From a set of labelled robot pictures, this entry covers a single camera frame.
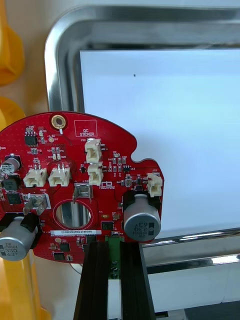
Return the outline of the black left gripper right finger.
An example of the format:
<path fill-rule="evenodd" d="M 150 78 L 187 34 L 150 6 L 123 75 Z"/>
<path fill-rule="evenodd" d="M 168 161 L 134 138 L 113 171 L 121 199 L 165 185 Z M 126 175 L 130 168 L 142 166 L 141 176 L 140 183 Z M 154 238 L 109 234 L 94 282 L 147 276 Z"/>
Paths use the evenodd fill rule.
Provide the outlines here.
<path fill-rule="evenodd" d="M 123 320 L 155 320 L 155 310 L 142 246 L 120 242 Z"/>

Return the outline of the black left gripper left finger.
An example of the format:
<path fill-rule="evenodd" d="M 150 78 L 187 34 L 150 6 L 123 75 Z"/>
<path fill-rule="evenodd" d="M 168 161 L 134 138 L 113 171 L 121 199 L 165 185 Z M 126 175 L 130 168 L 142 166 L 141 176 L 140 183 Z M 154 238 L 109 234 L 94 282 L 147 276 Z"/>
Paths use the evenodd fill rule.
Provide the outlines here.
<path fill-rule="evenodd" d="M 106 320 L 108 318 L 109 244 L 91 242 L 87 246 L 73 318 Z"/>

